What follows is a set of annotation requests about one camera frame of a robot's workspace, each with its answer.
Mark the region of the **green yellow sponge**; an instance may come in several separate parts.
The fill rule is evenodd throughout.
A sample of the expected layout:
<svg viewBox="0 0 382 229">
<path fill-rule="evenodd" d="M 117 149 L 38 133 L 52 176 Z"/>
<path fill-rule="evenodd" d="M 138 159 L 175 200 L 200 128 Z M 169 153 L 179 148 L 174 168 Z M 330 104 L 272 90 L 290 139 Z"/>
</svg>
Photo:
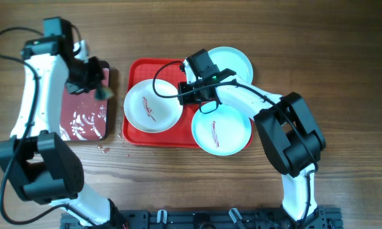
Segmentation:
<svg viewBox="0 0 382 229">
<path fill-rule="evenodd" d="M 98 87 L 95 90 L 94 97 L 98 101 L 106 101 L 114 96 L 114 93 L 109 87 Z"/>
</svg>

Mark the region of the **light blue plate back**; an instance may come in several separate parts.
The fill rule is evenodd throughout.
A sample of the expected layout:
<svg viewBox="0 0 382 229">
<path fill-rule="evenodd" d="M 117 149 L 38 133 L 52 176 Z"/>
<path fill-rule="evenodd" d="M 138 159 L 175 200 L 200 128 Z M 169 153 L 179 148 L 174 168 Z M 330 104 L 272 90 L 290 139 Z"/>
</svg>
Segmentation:
<svg viewBox="0 0 382 229">
<path fill-rule="evenodd" d="M 208 55 L 220 71 L 231 69 L 245 82 L 252 84 L 253 66 L 242 51 L 229 46 L 220 46 L 209 50 Z"/>
</svg>

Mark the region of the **light blue plate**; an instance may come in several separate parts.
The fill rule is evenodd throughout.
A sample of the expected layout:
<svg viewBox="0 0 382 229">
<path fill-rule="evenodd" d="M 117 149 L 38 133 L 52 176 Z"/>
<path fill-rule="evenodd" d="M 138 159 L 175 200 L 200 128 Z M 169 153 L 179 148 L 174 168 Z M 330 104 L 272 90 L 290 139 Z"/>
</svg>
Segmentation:
<svg viewBox="0 0 382 229">
<path fill-rule="evenodd" d="M 192 136 L 204 151 L 216 156 L 229 156 L 247 147 L 252 125 L 242 112 L 209 102 L 195 112 L 191 124 Z"/>
<path fill-rule="evenodd" d="M 231 69 L 245 82 L 252 84 L 253 66 L 242 51 L 229 46 L 220 46 L 209 50 L 208 55 L 220 71 Z"/>
</svg>

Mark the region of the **light blue plate front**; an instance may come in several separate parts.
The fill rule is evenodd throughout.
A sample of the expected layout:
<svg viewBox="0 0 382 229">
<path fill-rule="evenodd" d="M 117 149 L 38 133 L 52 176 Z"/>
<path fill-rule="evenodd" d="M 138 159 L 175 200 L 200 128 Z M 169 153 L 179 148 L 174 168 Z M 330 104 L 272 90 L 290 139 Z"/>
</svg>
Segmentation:
<svg viewBox="0 0 382 229">
<path fill-rule="evenodd" d="M 209 102 L 195 112 L 191 124 L 192 136 L 204 151 L 216 156 L 229 156 L 247 147 L 252 125 L 242 112 Z"/>
</svg>

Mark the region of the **white plate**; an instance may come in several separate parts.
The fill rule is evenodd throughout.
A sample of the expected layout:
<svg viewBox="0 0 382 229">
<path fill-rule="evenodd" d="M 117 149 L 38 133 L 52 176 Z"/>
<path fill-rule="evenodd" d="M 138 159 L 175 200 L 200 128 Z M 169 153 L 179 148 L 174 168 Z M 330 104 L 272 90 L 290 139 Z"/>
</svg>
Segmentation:
<svg viewBox="0 0 382 229">
<path fill-rule="evenodd" d="M 183 106 L 173 97 L 176 94 L 176 87 L 167 81 L 140 81 L 127 92 L 125 117 L 142 132 L 166 131 L 178 122 L 183 112 Z"/>
</svg>

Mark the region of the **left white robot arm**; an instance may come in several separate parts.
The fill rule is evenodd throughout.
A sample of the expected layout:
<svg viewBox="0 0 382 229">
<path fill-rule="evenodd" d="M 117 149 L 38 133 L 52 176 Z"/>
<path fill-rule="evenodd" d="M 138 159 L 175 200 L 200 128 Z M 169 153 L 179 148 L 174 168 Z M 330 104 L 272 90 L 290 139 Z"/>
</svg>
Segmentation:
<svg viewBox="0 0 382 229">
<path fill-rule="evenodd" d="M 0 142 L 3 184 L 18 197 L 63 209 L 82 226 L 123 228 L 115 204 L 85 184 L 83 166 L 63 141 L 60 117 L 64 91 L 71 94 L 101 89 L 104 73 L 89 57 L 84 41 L 60 36 L 26 42 L 20 63 L 25 85 L 20 112 L 7 141 Z"/>
</svg>

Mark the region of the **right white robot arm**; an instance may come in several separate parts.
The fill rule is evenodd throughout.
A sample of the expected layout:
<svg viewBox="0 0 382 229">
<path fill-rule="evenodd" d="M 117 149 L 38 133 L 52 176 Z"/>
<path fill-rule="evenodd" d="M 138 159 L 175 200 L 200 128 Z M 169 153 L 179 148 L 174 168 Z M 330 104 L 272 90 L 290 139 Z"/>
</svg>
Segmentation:
<svg viewBox="0 0 382 229">
<path fill-rule="evenodd" d="M 315 174 L 325 138 L 305 100 L 296 92 L 278 95 L 245 82 L 230 69 L 204 80 L 191 70 L 180 83 L 180 95 L 188 101 L 204 90 L 208 99 L 228 105 L 251 118 L 256 125 L 265 155 L 281 174 L 282 207 L 296 228 L 315 220 Z"/>
</svg>

